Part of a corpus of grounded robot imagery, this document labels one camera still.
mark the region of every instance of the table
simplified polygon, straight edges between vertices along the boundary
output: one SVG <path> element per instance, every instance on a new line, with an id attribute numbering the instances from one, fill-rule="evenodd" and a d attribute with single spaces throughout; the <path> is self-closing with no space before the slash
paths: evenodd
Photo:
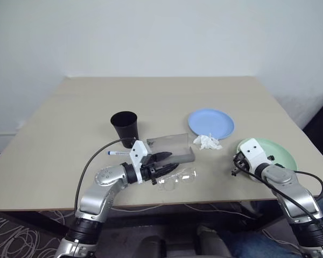
<path id="1" fill-rule="evenodd" d="M 245 175 L 232 177 L 232 159 L 244 138 L 268 138 L 284 146 L 299 170 L 323 179 L 323 156 L 253 77 L 67 78 L 41 105 L 0 155 L 0 211 L 71 209 L 81 170 L 91 155 L 118 138 L 110 117 L 122 110 L 138 115 L 140 139 L 170 134 L 195 134 L 188 115 L 201 108 L 228 113 L 235 132 L 221 140 L 221 150 L 191 145 L 198 173 L 192 184 L 160 191 L 150 182 L 121 191 L 115 206 L 273 199 L 264 185 Z M 124 150 L 121 144 L 112 149 Z M 80 196 L 102 167 L 125 157 L 99 155 L 89 167 Z M 313 178 L 299 175 L 312 193 Z"/>

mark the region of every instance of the crumpled paper towel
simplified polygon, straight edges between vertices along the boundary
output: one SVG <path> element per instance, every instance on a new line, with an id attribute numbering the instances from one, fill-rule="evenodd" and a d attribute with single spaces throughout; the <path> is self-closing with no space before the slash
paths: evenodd
<path id="1" fill-rule="evenodd" d="M 194 144 L 201 144 L 201 149 L 222 149 L 222 146 L 220 145 L 220 142 L 213 138 L 211 135 L 199 135 L 196 137 L 196 139 L 193 141 Z"/>

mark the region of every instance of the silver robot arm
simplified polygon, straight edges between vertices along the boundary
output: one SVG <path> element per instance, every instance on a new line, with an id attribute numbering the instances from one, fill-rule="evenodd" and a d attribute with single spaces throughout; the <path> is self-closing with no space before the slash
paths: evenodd
<path id="1" fill-rule="evenodd" d="M 293 170 L 271 164 L 263 148 L 255 139 L 250 139 L 242 144 L 240 150 L 234 158 L 234 162 L 240 168 L 267 181 L 277 190 L 295 200 L 317 219 L 317 221 L 313 221 L 299 207 L 277 192 L 273 192 L 299 242 L 303 257 L 322 258 L 323 228 L 318 222 L 323 224 L 323 214 L 312 194 L 298 182 L 297 175 Z"/>
<path id="2" fill-rule="evenodd" d="M 114 198 L 118 192 L 135 182 L 151 180 L 163 176 L 178 166 L 178 163 L 156 168 L 156 162 L 172 153 L 151 154 L 147 145 L 135 141 L 130 152 L 132 164 L 101 169 L 97 172 L 93 184 L 85 191 L 75 212 L 75 221 L 62 239 L 55 258 L 82 257 L 93 258 L 102 224 L 106 221 Z"/>

